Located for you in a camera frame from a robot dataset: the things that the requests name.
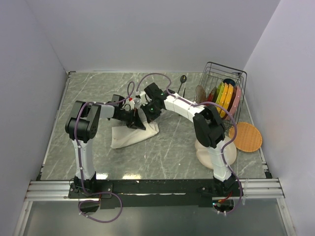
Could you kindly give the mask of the white cloth napkin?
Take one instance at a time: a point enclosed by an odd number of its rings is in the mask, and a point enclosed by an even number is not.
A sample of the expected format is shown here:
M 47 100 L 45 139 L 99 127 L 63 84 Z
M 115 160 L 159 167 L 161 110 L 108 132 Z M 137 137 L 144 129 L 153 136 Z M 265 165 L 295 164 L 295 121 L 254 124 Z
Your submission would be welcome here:
M 155 121 L 148 123 L 145 113 L 142 109 L 139 109 L 139 117 L 146 128 L 145 130 L 131 129 L 127 128 L 126 126 L 112 127 L 111 148 L 124 148 L 144 141 L 159 133 L 158 124 Z

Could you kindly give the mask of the black spoon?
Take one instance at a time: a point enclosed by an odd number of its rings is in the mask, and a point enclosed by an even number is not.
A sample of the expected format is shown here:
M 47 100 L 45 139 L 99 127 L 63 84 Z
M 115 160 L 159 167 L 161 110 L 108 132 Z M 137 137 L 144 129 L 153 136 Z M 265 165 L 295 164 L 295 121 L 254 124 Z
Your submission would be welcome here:
M 186 75 L 182 75 L 181 77 L 180 77 L 180 86 L 179 86 L 179 88 L 178 88 L 178 91 L 177 91 L 177 93 L 179 94 L 180 93 L 180 90 L 181 90 L 181 87 L 182 87 L 182 85 L 185 83 L 187 81 L 187 77 L 186 77 Z

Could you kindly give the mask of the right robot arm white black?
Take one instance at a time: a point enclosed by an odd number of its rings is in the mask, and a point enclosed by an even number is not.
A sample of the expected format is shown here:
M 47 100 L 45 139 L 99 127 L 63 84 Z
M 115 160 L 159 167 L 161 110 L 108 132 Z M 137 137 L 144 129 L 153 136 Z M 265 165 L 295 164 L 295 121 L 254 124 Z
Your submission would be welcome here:
M 231 168 L 229 160 L 236 160 L 237 151 L 232 138 L 225 136 L 225 125 L 217 111 L 217 104 L 204 102 L 201 104 L 189 101 L 179 94 L 162 91 L 155 83 L 137 93 L 143 100 L 141 108 L 148 121 L 155 120 L 162 109 L 175 112 L 193 123 L 195 136 L 203 146 L 206 155 L 202 163 L 209 161 L 213 167 L 216 192 L 226 196 L 232 191 L 232 183 L 238 181 L 236 173 Z

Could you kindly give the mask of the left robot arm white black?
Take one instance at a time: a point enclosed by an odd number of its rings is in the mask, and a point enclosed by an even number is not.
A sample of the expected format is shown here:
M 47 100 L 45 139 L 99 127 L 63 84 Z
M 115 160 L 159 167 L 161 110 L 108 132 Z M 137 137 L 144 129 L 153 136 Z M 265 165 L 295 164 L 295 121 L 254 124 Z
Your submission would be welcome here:
M 111 101 L 105 104 L 75 101 L 65 124 L 65 131 L 72 140 L 77 171 L 74 184 L 80 187 L 80 192 L 87 198 L 97 193 L 96 171 L 93 164 L 93 138 L 98 130 L 99 120 L 116 119 L 125 123 L 127 131 L 146 131 L 144 122 L 140 119 L 136 108 L 124 109 L 130 100 L 114 94 Z

